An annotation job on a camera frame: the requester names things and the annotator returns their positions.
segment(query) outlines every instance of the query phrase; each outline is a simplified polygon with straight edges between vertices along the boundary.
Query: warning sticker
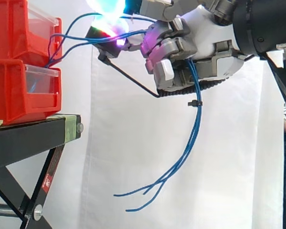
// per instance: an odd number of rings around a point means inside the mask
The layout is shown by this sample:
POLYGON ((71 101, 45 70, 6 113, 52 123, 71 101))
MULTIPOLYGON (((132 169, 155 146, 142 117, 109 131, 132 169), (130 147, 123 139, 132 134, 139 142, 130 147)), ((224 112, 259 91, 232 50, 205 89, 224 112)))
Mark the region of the warning sticker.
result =
POLYGON ((53 181, 53 177, 50 176, 49 174, 46 175, 46 177, 44 178, 43 180, 43 183, 42 183, 42 189, 45 193, 48 194, 49 190, 50 190, 50 187, 51 187, 51 184, 52 184, 52 181, 53 181))

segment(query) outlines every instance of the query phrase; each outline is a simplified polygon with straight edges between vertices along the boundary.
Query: cable tie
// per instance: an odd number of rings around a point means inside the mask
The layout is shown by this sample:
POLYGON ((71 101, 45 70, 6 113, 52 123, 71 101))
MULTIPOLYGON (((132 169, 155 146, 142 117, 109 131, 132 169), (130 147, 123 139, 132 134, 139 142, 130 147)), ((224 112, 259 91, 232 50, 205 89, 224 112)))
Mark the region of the cable tie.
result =
POLYGON ((192 107, 203 106, 203 102, 202 101, 198 101, 198 100, 193 100, 193 101, 188 103, 188 106, 192 106, 192 107))

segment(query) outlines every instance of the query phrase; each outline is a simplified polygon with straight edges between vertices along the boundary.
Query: black cylinder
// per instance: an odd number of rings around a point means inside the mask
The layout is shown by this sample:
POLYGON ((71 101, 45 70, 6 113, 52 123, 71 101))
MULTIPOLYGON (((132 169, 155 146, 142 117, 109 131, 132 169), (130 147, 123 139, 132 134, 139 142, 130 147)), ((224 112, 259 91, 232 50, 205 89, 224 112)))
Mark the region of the black cylinder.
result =
POLYGON ((286 0, 239 0, 233 25, 244 54, 276 50, 286 43, 286 0))

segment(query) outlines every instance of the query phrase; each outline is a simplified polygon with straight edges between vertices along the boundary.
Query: white curtain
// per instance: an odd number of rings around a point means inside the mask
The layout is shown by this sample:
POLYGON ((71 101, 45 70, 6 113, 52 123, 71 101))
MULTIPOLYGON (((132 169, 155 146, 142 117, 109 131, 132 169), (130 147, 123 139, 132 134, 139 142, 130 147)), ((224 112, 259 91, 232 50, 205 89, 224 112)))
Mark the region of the white curtain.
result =
MULTIPOLYGON (((180 157, 196 114, 187 102, 195 95, 155 99, 97 55, 80 228, 282 228, 283 102, 265 62, 255 58, 202 93, 202 124, 191 156, 153 204, 126 213, 155 190, 113 194, 153 183, 180 157)), ((154 90, 140 53, 123 53, 114 62, 154 90)))

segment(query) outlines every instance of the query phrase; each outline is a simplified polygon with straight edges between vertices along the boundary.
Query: bolt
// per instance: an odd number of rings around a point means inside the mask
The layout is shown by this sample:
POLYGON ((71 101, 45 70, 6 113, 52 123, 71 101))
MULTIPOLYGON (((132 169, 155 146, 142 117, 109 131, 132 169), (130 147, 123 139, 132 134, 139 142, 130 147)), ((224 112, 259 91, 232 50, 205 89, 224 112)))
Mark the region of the bolt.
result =
POLYGON ((259 38, 257 39, 257 41, 258 41, 258 42, 264 42, 265 39, 264 39, 263 37, 259 37, 259 38))
POLYGON ((84 125, 82 123, 78 123, 76 126, 76 131, 81 134, 84 131, 84 125))
POLYGON ((39 221, 42 218, 42 205, 37 205, 34 209, 33 217, 35 221, 39 221))

